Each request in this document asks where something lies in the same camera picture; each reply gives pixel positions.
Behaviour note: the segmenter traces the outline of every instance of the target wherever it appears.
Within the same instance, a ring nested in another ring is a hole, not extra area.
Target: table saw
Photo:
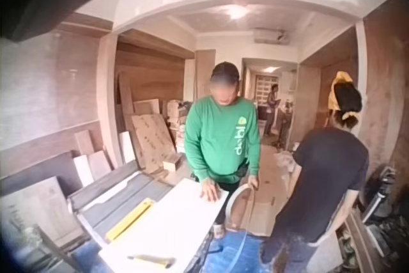
[[[160,201],[173,186],[139,171],[135,161],[115,169],[68,197],[68,206],[90,237],[102,248],[109,246],[108,232],[141,203]],[[209,230],[184,272],[200,272],[213,235]]]

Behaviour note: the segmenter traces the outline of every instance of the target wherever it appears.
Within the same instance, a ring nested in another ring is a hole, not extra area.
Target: air conditioner
[[[257,28],[253,31],[254,43],[288,45],[289,36],[284,30]]]

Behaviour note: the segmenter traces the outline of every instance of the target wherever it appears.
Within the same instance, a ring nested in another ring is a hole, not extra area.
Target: man
[[[264,128],[264,137],[268,137],[271,133],[271,127],[274,123],[275,108],[280,104],[281,99],[277,99],[277,94],[279,92],[279,85],[273,84],[271,90],[267,96],[267,122]]]
[[[368,151],[351,133],[362,109],[361,96],[344,80],[333,92],[329,125],[310,132],[294,153],[297,166],[289,200],[261,248],[268,272],[281,251],[288,254],[285,272],[303,272],[316,248],[345,222],[364,185]]]
[[[223,62],[214,68],[209,97],[190,109],[185,127],[187,160],[208,201],[218,199],[218,187],[234,193],[250,170],[249,184],[258,188],[260,137],[254,104],[238,97],[237,67]],[[225,202],[213,227],[215,238],[225,234]]]

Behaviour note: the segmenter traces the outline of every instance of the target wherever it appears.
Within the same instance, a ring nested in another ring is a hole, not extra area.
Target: light fixture
[[[264,69],[264,72],[266,73],[272,73],[275,70],[277,70],[278,68],[280,68],[281,66],[269,66],[267,68]]]
[[[229,6],[228,8],[228,15],[230,15],[231,19],[241,19],[248,12],[248,9],[246,9],[244,6],[238,6],[236,4]]]

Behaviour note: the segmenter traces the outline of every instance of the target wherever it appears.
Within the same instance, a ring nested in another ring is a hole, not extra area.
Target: printed logo
[[[237,121],[236,126],[236,135],[235,139],[237,140],[237,144],[235,147],[236,154],[240,156],[243,152],[243,138],[245,134],[245,126],[247,124],[247,120],[245,117],[241,116]]]

